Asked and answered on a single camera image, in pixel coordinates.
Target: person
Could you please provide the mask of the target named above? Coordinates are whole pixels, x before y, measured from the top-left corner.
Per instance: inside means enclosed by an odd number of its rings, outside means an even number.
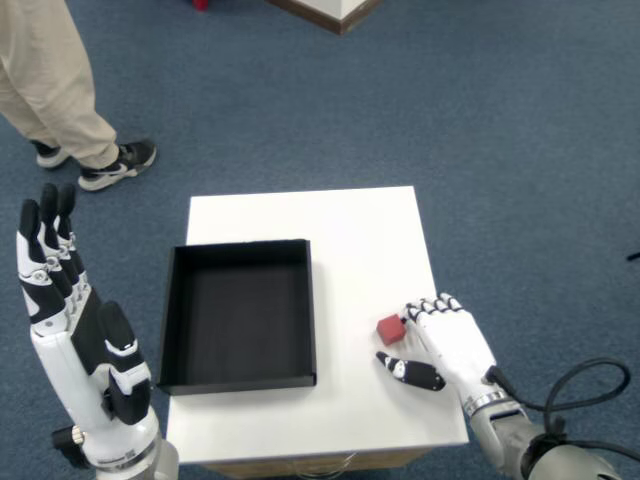
[[[102,190],[151,166],[150,140],[116,143],[95,111],[89,58],[65,0],[0,0],[0,112],[36,148],[37,164],[80,164],[78,184]]]

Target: shoelace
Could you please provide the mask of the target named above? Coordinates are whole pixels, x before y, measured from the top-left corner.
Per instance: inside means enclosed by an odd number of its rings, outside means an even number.
[[[118,148],[120,149],[120,153],[124,160],[131,161],[133,158],[133,152],[125,145],[118,145]]]

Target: red object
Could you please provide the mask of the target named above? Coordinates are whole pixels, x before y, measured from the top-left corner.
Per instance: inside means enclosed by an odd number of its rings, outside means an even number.
[[[385,345],[391,345],[392,343],[402,340],[405,333],[407,333],[407,329],[397,315],[391,315],[390,317],[380,320],[376,330]]]
[[[196,7],[196,10],[203,12],[209,6],[209,0],[193,0],[193,6]]]

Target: blue carpet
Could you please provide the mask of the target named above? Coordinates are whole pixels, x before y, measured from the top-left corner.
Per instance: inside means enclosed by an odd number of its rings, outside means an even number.
[[[191,195],[412,184],[439,289],[472,310],[523,395],[542,401],[593,356],[640,374],[640,261],[625,262],[640,250],[637,0],[387,0],[344,38],[258,0],[204,14],[184,0],[69,3],[98,110],[120,140],[159,145],[149,172],[80,194],[74,217],[92,283],[121,303],[154,370]],[[88,479],[49,446],[68,419],[30,344],[13,242],[22,199],[78,172],[33,156],[1,120],[0,478]],[[607,385],[578,380],[567,395]],[[572,437],[640,449],[638,398],[635,381],[569,413]],[[166,396],[153,403],[164,423]],[[343,478],[499,476],[472,442]]]

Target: black cable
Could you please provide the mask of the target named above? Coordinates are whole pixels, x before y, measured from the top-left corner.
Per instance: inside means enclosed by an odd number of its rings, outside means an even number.
[[[601,366],[601,365],[614,366],[622,371],[624,378],[616,388],[614,388],[610,392],[607,392],[603,395],[599,395],[597,397],[554,405],[554,401],[556,397],[560,394],[560,391],[566,386],[566,384],[569,383],[569,381],[571,381],[574,377],[576,377],[580,373],[583,373],[586,370],[589,370],[590,368]],[[613,358],[593,358],[591,360],[587,360],[585,362],[582,362],[576,365],[571,370],[569,370],[565,375],[563,375],[553,385],[553,387],[551,388],[551,392],[549,392],[549,395],[547,396],[547,400],[545,401],[544,406],[536,405],[534,403],[528,402],[520,398],[516,393],[515,388],[513,388],[511,383],[509,383],[506,376],[502,372],[502,370],[500,370],[500,368],[498,368],[497,366],[492,366],[489,369],[486,375],[486,379],[502,387],[502,389],[518,403],[521,403],[522,405],[524,405],[527,408],[530,408],[531,410],[543,412],[545,434],[549,437],[554,437],[559,445],[564,444],[564,445],[574,445],[576,447],[582,447],[582,448],[609,450],[640,462],[640,453],[635,452],[626,447],[622,447],[620,445],[616,445],[608,442],[599,442],[599,441],[567,440],[566,434],[564,433],[564,419],[558,416],[555,419],[553,419],[553,422],[552,422],[552,418],[551,418],[551,414],[553,412],[558,412],[561,410],[572,410],[575,408],[582,408],[582,407],[588,407],[591,405],[596,405],[598,403],[612,400],[618,395],[620,395],[629,386],[629,382],[631,382],[631,371],[624,363],[620,362],[619,360],[615,360]]]

